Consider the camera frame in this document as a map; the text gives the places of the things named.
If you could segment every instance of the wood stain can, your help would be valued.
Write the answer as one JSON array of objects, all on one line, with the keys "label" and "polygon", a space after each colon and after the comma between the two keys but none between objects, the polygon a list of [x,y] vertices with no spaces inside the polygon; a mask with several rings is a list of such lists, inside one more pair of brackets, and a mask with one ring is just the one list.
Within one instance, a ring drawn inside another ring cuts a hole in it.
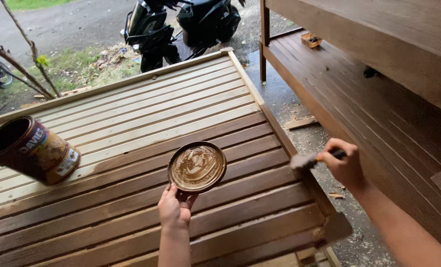
[{"label": "wood stain can", "polygon": [[26,174],[45,185],[69,177],[80,164],[80,151],[31,116],[0,127],[0,166]]},{"label": "wood stain can", "polygon": [[174,153],[168,165],[168,178],[187,194],[199,194],[216,186],[227,170],[227,159],[217,145],[198,141]]}]

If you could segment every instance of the wooden table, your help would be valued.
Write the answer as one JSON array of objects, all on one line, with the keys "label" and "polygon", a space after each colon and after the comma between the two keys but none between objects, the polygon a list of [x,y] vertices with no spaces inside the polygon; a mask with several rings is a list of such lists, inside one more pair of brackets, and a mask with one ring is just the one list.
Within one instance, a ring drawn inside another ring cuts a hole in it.
[{"label": "wooden table", "polygon": [[352,231],[309,171],[295,179],[296,150],[232,51],[2,115],[0,124],[24,114],[78,147],[82,161],[53,187],[0,167],[0,266],[155,266],[166,166],[199,140],[221,147],[228,167],[194,204],[193,264],[251,264]]}]

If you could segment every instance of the paintbrush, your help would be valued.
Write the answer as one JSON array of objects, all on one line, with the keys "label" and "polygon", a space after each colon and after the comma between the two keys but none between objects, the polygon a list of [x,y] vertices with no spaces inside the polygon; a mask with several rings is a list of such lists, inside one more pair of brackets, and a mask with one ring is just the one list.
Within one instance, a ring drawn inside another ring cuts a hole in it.
[{"label": "paintbrush", "polygon": [[[330,152],[336,159],[341,160],[346,156],[346,152],[341,149],[336,149]],[[310,155],[294,155],[290,160],[290,167],[292,170],[304,170],[311,169],[314,167],[319,161],[323,161],[318,154],[310,154]]]}]

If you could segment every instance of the wet ground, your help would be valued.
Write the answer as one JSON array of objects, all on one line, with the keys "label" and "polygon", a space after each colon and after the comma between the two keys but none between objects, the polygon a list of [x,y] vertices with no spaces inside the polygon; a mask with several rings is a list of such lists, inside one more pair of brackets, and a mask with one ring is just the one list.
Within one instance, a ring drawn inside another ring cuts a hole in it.
[{"label": "wet ground", "polygon": [[[110,46],[120,42],[119,31],[123,27],[126,14],[133,9],[134,0],[82,0],[49,9],[19,11],[16,16],[26,29],[29,37],[36,42],[40,54],[51,55],[65,48],[82,49],[88,46]],[[242,17],[234,37],[227,43],[219,44],[207,51],[218,51],[231,46],[242,64],[246,64],[249,77],[265,99],[265,103],[276,116],[280,125],[311,117],[288,85],[277,72],[268,65],[267,83],[263,86],[259,79],[259,39],[260,15],[259,1],[248,0],[246,8],[232,2]],[[169,10],[167,23],[176,28],[176,12]],[[297,27],[292,22],[272,13],[271,34]],[[29,47],[20,36],[10,17],[0,4],[0,45],[9,48],[11,53],[23,64],[30,64]],[[294,131],[285,130],[299,153],[312,153],[322,150],[329,139],[327,132],[319,125],[312,125]],[[361,206],[347,191],[338,188],[339,183],[330,171],[319,164],[312,170],[323,190],[338,192],[343,200],[331,199],[338,211],[344,212],[354,228],[354,234],[333,247],[344,267],[394,267],[393,258],[388,254],[377,231],[372,226]]]}]

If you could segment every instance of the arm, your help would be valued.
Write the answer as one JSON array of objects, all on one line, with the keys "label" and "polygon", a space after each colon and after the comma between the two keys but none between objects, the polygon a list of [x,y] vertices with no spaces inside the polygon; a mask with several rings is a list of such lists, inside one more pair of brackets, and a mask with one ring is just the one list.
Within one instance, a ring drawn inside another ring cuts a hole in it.
[{"label": "arm", "polygon": [[161,222],[161,241],[158,267],[189,267],[191,251],[189,246],[189,222],[191,208],[197,195],[178,195],[176,185],[166,187],[158,203]]},{"label": "arm", "polygon": [[[328,151],[339,148],[347,157],[338,160]],[[441,266],[441,244],[363,175],[355,145],[330,139],[319,157],[336,180],[345,185],[379,229],[387,246],[405,267]]]}]

